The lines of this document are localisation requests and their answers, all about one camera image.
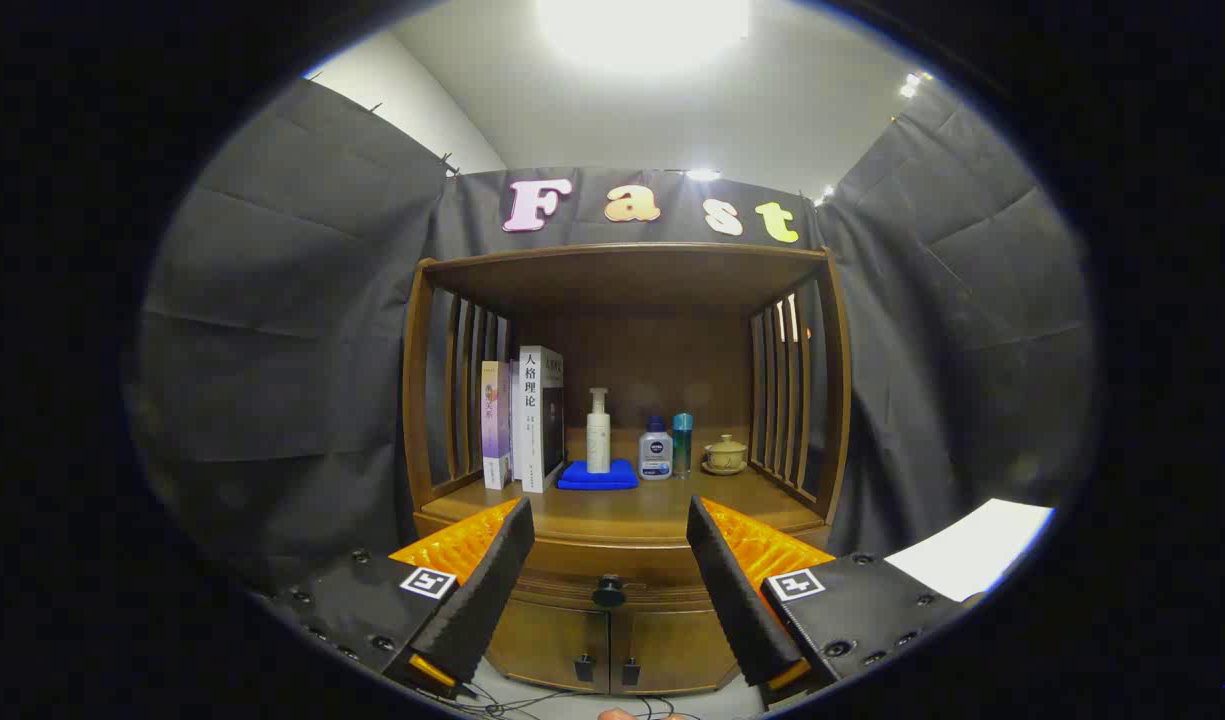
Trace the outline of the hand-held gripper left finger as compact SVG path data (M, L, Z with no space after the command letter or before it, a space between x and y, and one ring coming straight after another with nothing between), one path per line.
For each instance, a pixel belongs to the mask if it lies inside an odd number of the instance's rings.
M453 698L474 678L534 539L530 501L512 498L388 555L352 550L263 602L371 673Z

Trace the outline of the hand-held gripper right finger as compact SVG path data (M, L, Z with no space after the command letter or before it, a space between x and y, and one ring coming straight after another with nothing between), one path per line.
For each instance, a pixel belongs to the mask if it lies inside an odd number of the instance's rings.
M744 678L771 694L869 673L968 610L873 553L826 553L709 498L691 498L686 538Z

